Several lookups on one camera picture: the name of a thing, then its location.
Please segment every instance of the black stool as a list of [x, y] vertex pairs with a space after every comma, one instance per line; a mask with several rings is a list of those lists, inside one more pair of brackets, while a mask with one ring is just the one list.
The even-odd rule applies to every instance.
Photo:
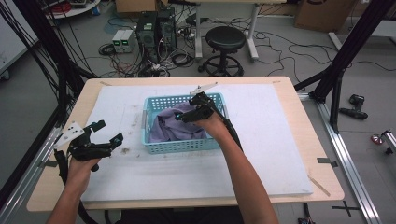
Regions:
[[[229, 53], [236, 53], [239, 49], [244, 47], [246, 37], [238, 29], [229, 26], [219, 26], [211, 29], [206, 34], [207, 44], [215, 50], [220, 51], [220, 55], [209, 58], [202, 66], [198, 67], [198, 72], [206, 72], [210, 76], [214, 77], [237, 77], [244, 75], [244, 69], [241, 64], [230, 56]], [[211, 61], [220, 58], [219, 63], [212, 63]]]

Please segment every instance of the small box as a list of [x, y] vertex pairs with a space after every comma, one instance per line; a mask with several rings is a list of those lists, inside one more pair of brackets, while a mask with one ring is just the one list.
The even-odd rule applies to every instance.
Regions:
[[300, 3], [294, 26], [321, 32], [337, 32], [344, 25], [358, 0], [304, 0]]
[[[207, 93], [208, 97], [213, 99], [216, 108], [221, 114], [228, 118], [226, 105], [221, 93]], [[165, 108], [171, 108], [175, 105], [189, 101], [192, 95], [149, 97], [145, 101], [143, 120], [142, 120], [142, 143], [148, 148], [150, 154], [162, 154], [170, 152], [185, 152], [196, 150], [209, 150], [220, 148], [216, 140], [210, 135], [205, 139], [192, 139], [182, 141], [169, 141], [161, 143], [150, 143], [149, 134], [152, 124], [157, 115]]]
[[117, 53], [123, 53], [121, 39], [124, 33], [125, 33], [124, 30], [118, 30], [113, 37], [113, 46]]
[[160, 3], [167, 0], [116, 0], [117, 12], [157, 11]]
[[136, 45], [136, 38], [133, 30], [125, 30], [122, 38], [120, 39], [123, 53], [130, 53]]

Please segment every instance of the blue plastic basket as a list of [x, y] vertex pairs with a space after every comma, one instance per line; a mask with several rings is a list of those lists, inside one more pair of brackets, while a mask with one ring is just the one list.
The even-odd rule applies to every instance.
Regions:
[[[216, 108], [221, 114], [228, 118], [227, 109], [224, 98], [221, 93], [208, 93], [208, 97], [212, 98]], [[149, 135], [152, 124], [157, 115], [165, 108], [174, 107], [180, 103], [190, 100], [192, 95], [178, 95], [178, 96], [163, 96], [163, 97], [149, 97], [145, 101], [142, 120], [142, 143], [148, 148], [150, 154], [161, 154], [169, 152], [185, 152], [196, 150], [209, 150], [219, 148], [216, 140], [208, 135], [206, 139], [192, 139], [181, 141], [169, 141], [161, 143], [150, 143]]]

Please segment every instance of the hand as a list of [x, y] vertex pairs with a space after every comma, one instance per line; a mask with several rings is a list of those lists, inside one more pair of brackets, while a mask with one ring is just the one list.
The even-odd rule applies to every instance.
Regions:
[[230, 134], [217, 113], [213, 113], [208, 119], [201, 119], [194, 123], [204, 128], [216, 140], [220, 139], [224, 134]]
[[82, 195], [90, 182], [91, 168], [98, 163], [99, 160], [100, 159], [77, 161], [72, 158], [64, 189]]

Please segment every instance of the round stool seat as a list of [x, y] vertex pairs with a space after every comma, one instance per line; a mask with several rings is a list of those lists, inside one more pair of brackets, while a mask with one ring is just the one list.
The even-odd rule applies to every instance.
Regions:
[[246, 41], [244, 33], [229, 26], [219, 26], [209, 30], [205, 39], [210, 47], [220, 51], [241, 49]]

